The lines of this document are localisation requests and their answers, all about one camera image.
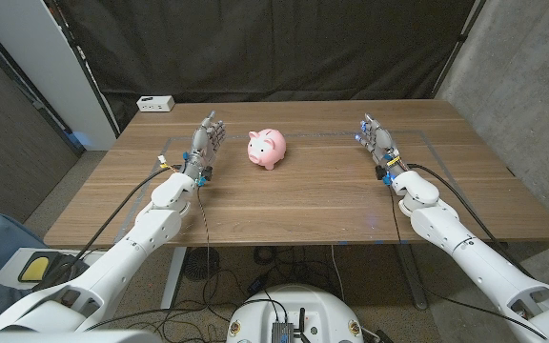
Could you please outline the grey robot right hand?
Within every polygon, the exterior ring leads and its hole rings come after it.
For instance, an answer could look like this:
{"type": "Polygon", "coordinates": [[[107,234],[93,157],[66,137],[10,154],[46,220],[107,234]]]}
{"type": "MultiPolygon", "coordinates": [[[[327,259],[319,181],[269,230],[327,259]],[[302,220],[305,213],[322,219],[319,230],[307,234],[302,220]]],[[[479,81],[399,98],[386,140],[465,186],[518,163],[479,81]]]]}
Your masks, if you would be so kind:
{"type": "Polygon", "coordinates": [[[391,134],[370,113],[364,116],[355,140],[372,155],[376,163],[376,178],[386,186],[391,186],[396,177],[408,171],[408,167],[401,160],[391,134]]]}

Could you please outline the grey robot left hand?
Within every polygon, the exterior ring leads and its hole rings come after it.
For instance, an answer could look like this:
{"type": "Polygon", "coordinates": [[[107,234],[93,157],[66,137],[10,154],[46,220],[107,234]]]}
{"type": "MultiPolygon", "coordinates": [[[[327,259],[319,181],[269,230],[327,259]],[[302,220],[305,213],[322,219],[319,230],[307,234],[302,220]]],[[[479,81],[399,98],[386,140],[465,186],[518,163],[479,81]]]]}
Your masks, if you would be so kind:
{"type": "Polygon", "coordinates": [[[215,111],[201,122],[194,131],[189,151],[183,154],[184,164],[181,172],[189,176],[202,187],[212,179],[213,163],[216,153],[226,138],[226,126],[214,119],[215,111]]]}

